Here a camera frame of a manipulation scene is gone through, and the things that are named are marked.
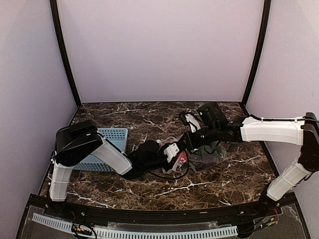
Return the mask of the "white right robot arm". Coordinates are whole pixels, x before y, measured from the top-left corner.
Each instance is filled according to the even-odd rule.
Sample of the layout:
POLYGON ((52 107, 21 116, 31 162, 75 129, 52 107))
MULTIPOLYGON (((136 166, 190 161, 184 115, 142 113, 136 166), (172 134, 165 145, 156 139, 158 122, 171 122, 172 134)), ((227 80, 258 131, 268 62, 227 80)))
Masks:
POLYGON ((197 109, 198 116, 180 113, 179 118, 191 131, 182 143, 193 150, 212 142, 269 141, 299 145, 300 156, 266 187, 265 196, 254 211, 265 216, 289 190, 319 170, 319 122, 313 113, 292 119, 267 119, 254 115, 228 120, 216 102, 197 109))

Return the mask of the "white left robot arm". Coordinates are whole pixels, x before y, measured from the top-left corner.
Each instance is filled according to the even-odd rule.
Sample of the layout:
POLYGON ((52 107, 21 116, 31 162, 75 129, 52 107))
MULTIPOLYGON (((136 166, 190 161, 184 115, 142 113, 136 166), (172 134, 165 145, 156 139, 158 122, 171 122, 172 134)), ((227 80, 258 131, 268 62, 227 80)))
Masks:
POLYGON ((89 155, 105 162, 128 180, 167 164, 167 155, 155 141, 147 140, 137 150, 126 154, 106 139, 92 120, 61 128, 56 133, 55 151, 51 157, 54 167, 49 188, 50 207, 59 217, 70 213, 70 205, 64 201, 71 173, 89 155))

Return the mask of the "red fake strawberry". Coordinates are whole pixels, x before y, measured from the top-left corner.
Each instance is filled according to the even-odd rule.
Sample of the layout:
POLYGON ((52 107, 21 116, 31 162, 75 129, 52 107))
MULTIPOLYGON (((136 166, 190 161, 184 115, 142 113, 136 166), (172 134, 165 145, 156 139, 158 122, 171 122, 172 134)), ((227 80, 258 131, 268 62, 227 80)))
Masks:
POLYGON ((177 159, 178 168, 186 167, 187 162, 188 162, 187 153, 184 151, 178 155, 178 159, 177 159))

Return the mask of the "clear zip top bag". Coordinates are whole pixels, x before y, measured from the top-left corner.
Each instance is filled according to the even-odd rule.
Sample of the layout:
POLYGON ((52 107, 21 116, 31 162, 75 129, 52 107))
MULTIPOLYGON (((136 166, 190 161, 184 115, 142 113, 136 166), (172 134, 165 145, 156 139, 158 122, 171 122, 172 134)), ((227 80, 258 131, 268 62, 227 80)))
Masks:
POLYGON ((226 159, 226 149, 218 141, 184 151, 177 151, 178 147, 175 141, 176 138, 169 137, 159 142, 162 146, 168 143, 168 149, 164 150, 164 154, 167 156, 167 165, 162 167, 163 174, 199 173, 219 165, 226 159))

